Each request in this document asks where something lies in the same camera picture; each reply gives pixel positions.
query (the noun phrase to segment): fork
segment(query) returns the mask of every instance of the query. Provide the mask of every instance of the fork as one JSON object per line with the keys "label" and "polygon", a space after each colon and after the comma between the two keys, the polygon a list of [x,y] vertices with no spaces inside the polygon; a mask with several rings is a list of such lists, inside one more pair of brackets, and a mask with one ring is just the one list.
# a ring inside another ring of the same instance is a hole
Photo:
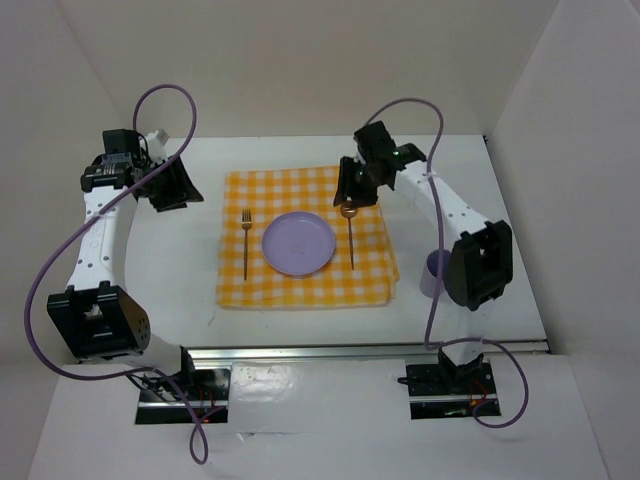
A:
{"label": "fork", "polygon": [[251,210],[242,209],[242,229],[244,230],[244,279],[247,280],[247,263],[249,260],[249,230],[251,229]]}

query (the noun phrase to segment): purple cable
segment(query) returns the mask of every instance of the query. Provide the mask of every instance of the purple cable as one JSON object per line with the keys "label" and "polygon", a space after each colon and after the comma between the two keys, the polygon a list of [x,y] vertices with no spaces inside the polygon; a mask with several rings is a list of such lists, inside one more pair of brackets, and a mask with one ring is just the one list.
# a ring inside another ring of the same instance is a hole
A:
{"label": "purple cable", "polygon": [[369,119],[365,122],[365,125],[369,125],[382,112],[399,103],[419,103],[421,105],[426,105],[436,112],[436,115],[438,115],[438,120],[440,122],[440,126],[438,127],[438,133],[436,134],[436,139],[434,140],[433,145],[431,146],[429,155],[427,155],[427,179],[429,182],[429,187],[431,188],[431,194],[433,195],[433,200],[434,200],[433,203],[435,204],[435,207],[436,207],[436,220],[438,223],[438,268],[436,273],[436,287],[433,291],[433,299],[431,300],[431,309],[429,310],[427,326],[424,332],[424,346],[427,350],[433,350],[435,348],[442,348],[449,345],[455,345],[457,343],[481,342],[483,344],[493,345],[494,347],[502,350],[502,352],[509,358],[509,360],[513,362],[514,366],[516,367],[516,370],[518,370],[518,373],[520,374],[520,378],[522,378],[522,386],[524,389],[524,398],[522,400],[522,406],[520,407],[520,410],[518,410],[518,413],[516,413],[513,416],[513,418],[511,418],[510,420],[507,420],[504,423],[499,423],[499,424],[486,423],[485,421],[481,420],[478,417],[478,410],[483,405],[486,405],[489,401],[482,402],[476,405],[471,413],[473,415],[473,418],[476,420],[476,422],[478,422],[480,425],[484,427],[493,428],[493,429],[509,427],[514,423],[516,423],[518,420],[520,420],[522,415],[524,415],[524,412],[527,409],[527,406],[529,405],[529,382],[527,381],[527,377],[524,373],[524,370],[522,370],[522,367],[520,366],[520,363],[516,359],[515,355],[513,355],[509,350],[507,350],[507,348],[501,343],[495,340],[489,340],[488,338],[466,337],[466,338],[457,338],[455,340],[450,340],[447,342],[430,342],[429,341],[429,339],[431,338],[431,330],[433,329],[433,324],[436,317],[438,301],[440,300],[440,294],[442,293],[442,277],[444,273],[444,220],[442,216],[442,206],[440,205],[440,197],[438,196],[438,189],[436,188],[436,183],[433,180],[433,175],[431,175],[433,155],[436,152],[436,148],[438,148],[438,144],[440,143],[440,140],[442,138],[442,132],[444,131],[444,116],[442,115],[442,112],[440,111],[440,109],[433,103],[429,102],[428,100],[424,100],[422,98],[407,97],[407,98],[399,98],[398,100],[394,100],[392,102],[387,103],[386,105],[383,105],[373,115],[371,115],[371,117],[369,117]]}
{"label": "purple cable", "polygon": [[[206,435],[204,433],[204,430],[202,428],[201,420],[196,415],[196,412],[193,409],[193,407],[191,407],[191,405],[189,404],[189,401],[188,401],[187,396],[185,395],[185,393],[176,384],[176,382],[173,381],[173,379],[171,377],[169,377],[164,372],[162,372],[162,371],[160,371],[160,370],[158,370],[156,368],[153,368],[153,367],[133,368],[131,370],[125,370],[123,372],[110,373],[110,374],[107,374],[107,375],[78,375],[78,374],[75,374],[75,373],[67,372],[66,370],[63,370],[62,368],[60,368],[56,364],[54,364],[42,352],[42,350],[38,346],[38,343],[37,343],[37,341],[35,339],[35,336],[33,335],[33,328],[31,326],[31,308],[33,306],[33,300],[34,300],[34,297],[35,297],[36,292],[38,290],[38,287],[40,286],[40,283],[42,282],[42,279],[46,275],[46,273],[49,270],[49,268],[51,268],[51,265],[53,265],[53,263],[58,259],[58,257],[62,254],[62,252],[64,252],[73,242],[75,242],[87,230],[89,230],[98,221],[98,219],[100,218],[101,215],[103,215],[105,212],[109,211],[120,200],[122,200],[124,197],[126,197],[127,195],[129,195],[130,193],[135,191],[136,189],[142,187],[144,184],[149,182],[151,179],[153,179],[154,177],[156,177],[157,175],[162,173],[164,170],[169,168],[169,166],[182,154],[182,152],[185,151],[185,149],[187,148],[187,145],[189,145],[189,143],[191,142],[191,140],[193,138],[193,134],[195,133],[195,130],[196,130],[196,123],[197,123],[197,119],[198,119],[197,110],[196,110],[196,104],[195,104],[195,102],[193,100],[193,97],[189,94],[189,92],[187,92],[184,88],[180,87],[179,85],[173,85],[173,84],[168,84],[167,83],[167,84],[157,85],[157,86],[147,90],[142,95],[142,97],[140,97],[140,99],[138,100],[138,103],[136,104],[136,107],[135,107],[135,110],[134,110],[134,113],[133,113],[133,129],[136,130],[138,112],[140,110],[140,106],[142,105],[142,102],[149,95],[151,95],[152,93],[154,93],[154,92],[156,92],[158,90],[162,90],[162,89],[178,90],[179,92],[184,94],[184,96],[189,101],[189,105],[191,106],[191,128],[189,128],[189,132],[187,133],[187,136],[186,136],[184,142],[182,143],[180,148],[178,148],[176,153],[174,153],[171,157],[169,157],[164,164],[162,164],[160,167],[158,167],[157,169],[155,169],[154,171],[152,171],[151,173],[149,173],[148,175],[146,175],[145,177],[140,179],[138,182],[133,184],[131,187],[127,188],[126,190],[123,190],[122,193],[120,193],[113,200],[111,200],[104,207],[102,207],[97,215],[95,215],[94,217],[92,217],[89,220],[87,220],[87,222],[84,225],[82,225],[65,242],[63,242],[62,245],[60,245],[57,248],[57,250],[55,252],[53,252],[53,254],[47,259],[47,261],[44,262],[44,265],[42,266],[42,268],[40,269],[40,271],[36,275],[35,279],[33,280],[33,284],[31,285],[31,288],[29,289],[29,293],[27,294],[27,299],[26,299],[25,305],[24,305],[24,330],[25,330],[25,333],[27,335],[27,341],[29,342],[29,345],[31,346],[31,349],[33,350],[33,353],[35,353],[36,357],[38,357],[38,359],[47,368],[49,368],[51,371],[53,371],[54,373],[57,373],[60,376],[63,376],[63,377],[66,377],[66,378],[70,378],[72,380],[84,380],[84,381],[109,380],[111,378],[123,377],[125,375],[131,375],[131,374],[142,373],[142,372],[155,373],[156,375],[160,376],[169,385],[171,385],[171,388],[173,390],[175,390],[175,392],[180,397],[180,400],[182,400],[182,402],[185,404],[185,407],[186,407],[187,411],[189,412],[189,415],[191,416],[191,419],[193,420],[194,429],[193,429],[193,432],[192,432],[192,435],[191,435],[191,441],[189,442],[189,452],[191,453],[191,457],[193,458],[193,460],[197,464],[204,465],[207,462],[207,459],[209,458],[209,444],[207,442],[207,437],[206,437]],[[194,451],[194,448],[193,448],[193,441],[194,441],[196,432],[198,432],[200,434],[200,438],[202,438],[203,449],[204,449],[204,455],[203,455],[202,459],[198,458],[198,456],[196,455],[196,453]]]}

